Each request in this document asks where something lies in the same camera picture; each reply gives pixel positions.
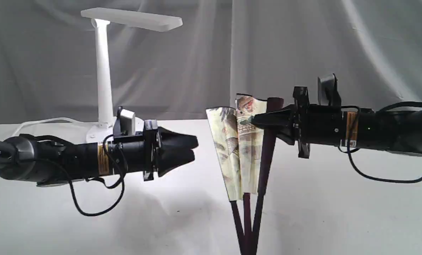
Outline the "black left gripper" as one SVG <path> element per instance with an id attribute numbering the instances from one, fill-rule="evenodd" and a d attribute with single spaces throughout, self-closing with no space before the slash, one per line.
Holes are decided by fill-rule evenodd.
<path id="1" fill-rule="evenodd" d="M 144 181 L 162 177 L 195 160 L 198 138 L 159 127 L 156 120 L 142 121 L 142 131 L 134 136 L 104 140 L 98 145 L 98 176 L 142 172 Z"/>

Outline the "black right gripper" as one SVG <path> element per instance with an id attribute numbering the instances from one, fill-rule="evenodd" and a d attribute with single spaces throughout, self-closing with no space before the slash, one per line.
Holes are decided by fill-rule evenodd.
<path id="1" fill-rule="evenodd" d="M 311 144 L 357 146 L 357 112 L 342 111 L 337 89 L 321 89 L 325 104 L 311 104 L 308 88 L 295 86 L 295 109 L 282 108 L 250 117 L 250 124 L 264 130 L 264 145 L 274 146 L 277 138 L 293 146 L 298 157 L 308 159 Z"/>

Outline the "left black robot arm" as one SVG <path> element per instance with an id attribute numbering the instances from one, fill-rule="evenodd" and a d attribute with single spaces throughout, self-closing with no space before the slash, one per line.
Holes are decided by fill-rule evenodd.
<path id="1" fill-rule="evenodd" d="M 195 160 L 198 139 L 172 132 L 156 120 L 145 120 L 143 129 L 130 134 L 120 120 L 102 142 L 73 144 L 59 137 L 20 134 L 0 141 L 0 177 L 35 182 L 38 187 L 65 185 L 68 181 L 103 181 L 104 176 L 124 178 L 142 172 L 164 176 Z"/>

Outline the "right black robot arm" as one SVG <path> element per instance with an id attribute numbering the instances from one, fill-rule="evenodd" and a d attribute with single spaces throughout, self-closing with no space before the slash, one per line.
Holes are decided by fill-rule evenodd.
<path id="1" fill-rule="evenodd" d="M 342 106 L 340 101 L 311 104 L 306 87 L 295 87 L 294 104 L 257 114 L 254 126 L 271 130 L 286 144 L 298 147 L 299 158 L 309 158 L 311 144 L 422 156 L 422 103 L 401 102 L 379 111 Z"/>

